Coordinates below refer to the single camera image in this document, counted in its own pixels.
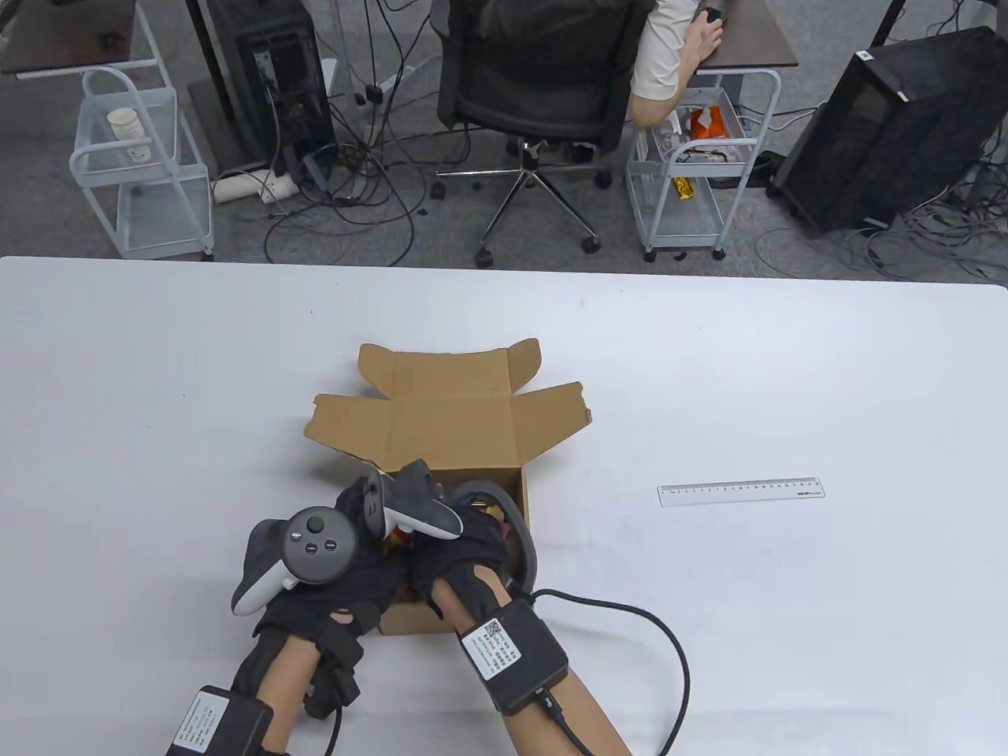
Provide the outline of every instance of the black glove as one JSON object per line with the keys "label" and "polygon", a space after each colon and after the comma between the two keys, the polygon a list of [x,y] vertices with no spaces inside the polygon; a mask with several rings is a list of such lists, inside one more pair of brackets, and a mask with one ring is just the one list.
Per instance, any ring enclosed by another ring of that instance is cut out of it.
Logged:
{"label": "black glove", "polygon": [[[413,534],[413,544],[409,550],[410,585],[417,597],[425,601],[438,616],[440,611],[430,600],[435,580],[445,578],[467,606],[469,602],[463,593],[469,594],[471,591],[467,591],[466,587],[479,589],[482,586],[489,592],[480,590],[485,600],[483,603],[493,601],[493,605],[468,607],[473,616],[480,619],[486,611],[496,610],[497,604],[493,600],[493,592],[486,584],[473,578],[472,568],[482,564],[500,573],[507,558],[501,522],[468,503],[453,506],[453,509],[462,519],[463,531],[460,537],[443,540],[423,533]],[[475,586],[470,579],[480,586]]]}
{"label": "black glove", "polygon": [[[299,583],[280,592],[256,625],[258,643],[242,662],[232,689],[255,696],[262,679],[291,635],[309,640],[322,653],[311,677],[311,695],[304,698],[304,711],[325,720],[336,709],[349,706],[360,689],[354,666],[364,649],[357,639],[377,627],[407,577],[405,555],[385,554],[384,541],[376,538],[364,522],[365,478],[340,494],[336,508],[357,530],[357,553],[350,569],[338,580],[322,586]],[[330,615],[347,612],[349,624]]]}
{"label": "black glove", "polygon": [[333,612],[343,611],[353,615],[354,621],[346,627],[357,637],[378,626],[405,582],[407,568],[401,552],[385,553],[385,542],[376,538],[364,522],[366,483],[366,478],[360,478],[336,500],[336,508],[357,530],[357,553],[350,569],[332,583],[321,586],[298,583],[290,591],[278,594],[266,606],[257,633],[266,627],[280,627],[297,634],[296,628],[285,622],[289,615],[324,619]]}

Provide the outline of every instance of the chair base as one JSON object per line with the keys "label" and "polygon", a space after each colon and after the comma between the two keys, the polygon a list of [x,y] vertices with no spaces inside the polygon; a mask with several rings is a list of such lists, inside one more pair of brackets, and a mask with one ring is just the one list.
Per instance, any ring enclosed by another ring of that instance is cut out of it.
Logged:
{"label": "chair base", "polygon": [[[494,217],[490,220],[490,225],[487,226],[487,230],[483,232],[483,236],[480,237],[480,249],[476,253],[475,262],[476,266],[479,268],[490,268],[493,267],[494,258],[493,253],[490,251],[489,243],[491,237],[493,237],[494,232],[497,230],[497,226],[500,224],[501,218],[507,212],[511,203],[518,196],[519,191],[522,186],[535,185],[538,184],[545,193],[552,198],[552,200],[563,208],[579,226],[582,227],[588,236],[582,240],[581,248],[585,254],[595,254],[602,248],[602,241],[599,238],[598,233],[592,228],[591,224],[585,219],[585,217],[575,208],[565,197],[560,193],[552,181],[550,181],[545,175],[543,168],[539,166],[539,154],[538,150],[541,146],[541,142],[538,144],[529,144],[525,139],[518,140],[518,146],[521,150],[521,167],[520,168],[501,168],[495,170],[455,170],[455,171],[438,171],[438,178],[492,178],[499,176],[514,176],[514,183],[511,185],[510,191],[504,198],[504,202],[494,213]],[[575,165],[559,165],[559,166],[549,166],[551,169],[559,168],[564,172],[570,170],[599,170],[599,166],[592,163],[580,163]],[[596,174],[595,179],[596,185],[600,188],[608,188],[612,183],[612,173],[608,170],[600,171]],[[436,188],[436,194],[438,198],[444,197],[444,184],[437,183],[432,187],[431,196],[433,196],[434,190]]]}

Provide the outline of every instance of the computer tower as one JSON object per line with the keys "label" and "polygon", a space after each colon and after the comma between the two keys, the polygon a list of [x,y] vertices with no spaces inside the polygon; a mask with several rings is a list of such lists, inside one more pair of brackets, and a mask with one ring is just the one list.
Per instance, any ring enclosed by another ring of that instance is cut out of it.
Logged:
{"label": "computer tower", "polygon": [[974,28],[854,55],[774,179],[816,231],[888,227],[964,177],[1008,114],[1008,42]]}
{"label": "computer tower", "polygon": [[314,24],[301,1],[208,0],[207,7],[231,78],[235,109],[263,146],[264,162],[276,151],[277,131],[277,174],[335,143]]}

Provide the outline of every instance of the sticker label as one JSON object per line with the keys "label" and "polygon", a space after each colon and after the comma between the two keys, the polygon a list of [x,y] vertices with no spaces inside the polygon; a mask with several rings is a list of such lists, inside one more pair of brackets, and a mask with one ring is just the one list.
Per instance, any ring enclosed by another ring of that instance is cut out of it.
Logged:
{"label": "sticker label", "polygon": [[173,744],[197,753],[207,753],[227,708],[228,700],[223,696],[205,690],[198,692],[188,714],[182,720],[182,726],[178,728]]}
{"label": "sticker label", "polygon": [[521,652],[495,618],[462,639],[463,648],[483,679],[496,677],[521,658]]}

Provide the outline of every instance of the dark desk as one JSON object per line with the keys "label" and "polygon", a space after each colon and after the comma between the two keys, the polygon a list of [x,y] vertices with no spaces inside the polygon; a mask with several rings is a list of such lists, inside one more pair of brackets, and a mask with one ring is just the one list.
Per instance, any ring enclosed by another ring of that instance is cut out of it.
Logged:
{"label": "dark desk", "polygon": [[80,0],[70,5],[20,0],[2,73],[26,74],[128,60],[135,12],[136,0]]}
{"label": "dark desk", "polygon": [[704,69],[783,69],[798,65],[766,0],[735,0],[725,36]]}

